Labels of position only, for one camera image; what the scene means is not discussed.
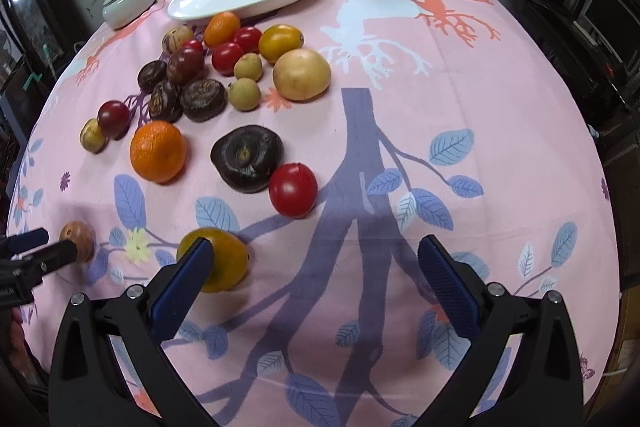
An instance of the purple leaf print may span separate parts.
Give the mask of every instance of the purple leaf print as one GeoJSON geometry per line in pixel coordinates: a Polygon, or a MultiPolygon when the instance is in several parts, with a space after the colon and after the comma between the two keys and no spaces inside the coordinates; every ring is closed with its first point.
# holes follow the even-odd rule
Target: purple leaf print
{"type": "Polygon", "coordinates": [[[62,174],[62,178],[60,178],[60,191],[64,192],[66,188],[69,186],[69,181],[71,181],[71,174],[65,172],[62,174]]]}
{"type": "Polygon", "coordinates": [[[604,198],[609,201],[609,187],[607,187],[607,182],[605,179],[600,180],[600,186],[602,187],[602,193],[604,194],[604,198]]]}
{"type": "Polygon", "coordinates": [[[593,369],[588,369],[589,361],[582,355],[580,355],[580,370],[582,371],[582,381],[589,380],[596,372],[593,369]]]}

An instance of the pink tablecloth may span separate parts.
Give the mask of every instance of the pink tablecloth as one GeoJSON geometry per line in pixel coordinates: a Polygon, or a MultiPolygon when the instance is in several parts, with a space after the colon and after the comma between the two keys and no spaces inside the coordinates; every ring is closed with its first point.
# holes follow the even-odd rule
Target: pink tablecloth
{"type": "MultiPolygon", "coordinates": [[[[258,27],[300,28],[332,64],[330,90],[291,104],[268,70],[259,110],[183,117],[186,171],[159,186],[129,164],[144,114],[99,155],[78,135],[106,100],[144,110],[136,75],[175,24],[167,3],[116,34],[98,30],[58,82],[20,169],[10,232],[55,236],[80,219],[99,243],[88,268],[50,275],[23,310],[45,366],[73,293],[119,295],[173,263],[187,232],[214,226],[249,245],[251,272],[228,293],[200,295],[164,347],[216,420],[410,425],[468,347],[417,267],[418,241],[434,233],[485,281],[518,295],[562,292],[585,399],[593,394],[618,317],[607,187],[569,91],[507,10],[496,0],[302,0],[280,10],[258,27]],[[306,219],[275,216],[266,192],[234,192],[210,163],[213,142],[249,123],[277,132],[286,160],[315,171],[321,201],[306,219]]],[[[499,394],[515,346],[480,409],[499,394]]]]}

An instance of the red tomato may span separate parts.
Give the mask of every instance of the red tomato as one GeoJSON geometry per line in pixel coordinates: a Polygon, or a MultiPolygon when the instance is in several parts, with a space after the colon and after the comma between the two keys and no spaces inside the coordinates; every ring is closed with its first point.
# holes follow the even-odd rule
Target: red tomato
{"type": "Polygon", "coordinates": [[[287,163],[271,176],[269,197],[279,214],[298,219],[311,212],[316,204],[318,182],[306,165],[287,163]]]}
{"type": "Polygon", "coordinates": [[[229,76],[234,73],[234,66],[243,55],[244,51],[238,44],[226,42],[213,50],[211,64],[218,73],[229,76]]]}
{"type": "Polygon", "coordinates": [[[204,53],[204,47],[202,45],[202,42],[200,42],[198,39],[193,39],[191,41],[186,41],[183,45],[183,48],[191,48],[192,50],[196,50],[199,51],[200,53],[204,53]]]}
{"type": "Polygon", "coordinates": [[[258,28],[240,28],[234,33],[232,42],[239,44],[245,53],[257,53],[258,41],[262,36],[262,32],[258,28]]]}

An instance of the red fruit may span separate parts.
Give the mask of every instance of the red fruit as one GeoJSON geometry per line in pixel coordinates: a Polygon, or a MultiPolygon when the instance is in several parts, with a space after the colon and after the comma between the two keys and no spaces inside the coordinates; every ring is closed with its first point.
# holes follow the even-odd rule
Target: red fruit
{"type": "Polygon", "coordinates": [[[311,212],[318,197],[318,182],[302,163],[280,166],[269,180],[271,204],[286,217],[298,219],[311,212]]]}
{"type": "Polygon", "coordinates": [[[176,86],[186,86],[197,80],[204,71],[202,52],[192,48],[180,48],[169,58],[166,77],[176,86]]]}
{"type": "Polygon", "coordinates": [[[107,138],[122,138],[130,122],[129,108],[119,100],[104,102],[98,110],[98,125],[107,138]]]}
{"type": "Polygon", "coordinates": [[[234,66],[243,55],[244,50],[238,44],[226,42],[213,50],[211,64],[218,73],[229,76],[234,73],[234,66]]]}
{"type": "Polygon", "coordinates": [[[193,39],[191,41],[186,41],[183,45],[183,48],[191,48],[192,50],[196,50],[199,51],[200,53],[204,53],[204,46],[202,45],[202,42],[200,42],[198,39],[193,39]]]}
{"type": "Polygon", "coordinates": [[[248,28],[240,28],[235,32],[231,41],[239,44],[245,53],[257,53],[261,36],[262,32],[258,28],[249,26],[248,28]]]}

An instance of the orange fruit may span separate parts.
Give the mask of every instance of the orange fruit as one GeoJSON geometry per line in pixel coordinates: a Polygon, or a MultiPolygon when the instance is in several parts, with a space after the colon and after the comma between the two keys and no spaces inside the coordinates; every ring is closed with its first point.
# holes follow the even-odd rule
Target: orange fruit
{"type": "Polygon", "coordinates": [[[209,21],[202,40],[209,48],[215,48],[225,42],[231,42],[234,33],[239,29],[240,17],[232,12],[220,12],[209,21]]]}
{"type": "Polygon", "coordinates": [[[177,258],[180,261],[194,241],[203,237],[213,245],[213,268],[202,286],[204,293],[222,292],[238,284],[249,266],[249,253],[245,245],[235,235],[219,229],[197,229],[185,235],[178,245],[177,258]]]}
{"type": "Polygon", "coordinates": [[[275,64],[282,55],[301,48],[304,43],[305,38],[298,28],[276,24],[262,34],[258,50],[268,63],[275,64]]]}
{"type": "Polygon", "coordinates": [[[143,125],[131,139],[129,158],[137,174],[150,182],[174,178],[187,157],[187,142],[175,125],[156,120],[143,125]]]}

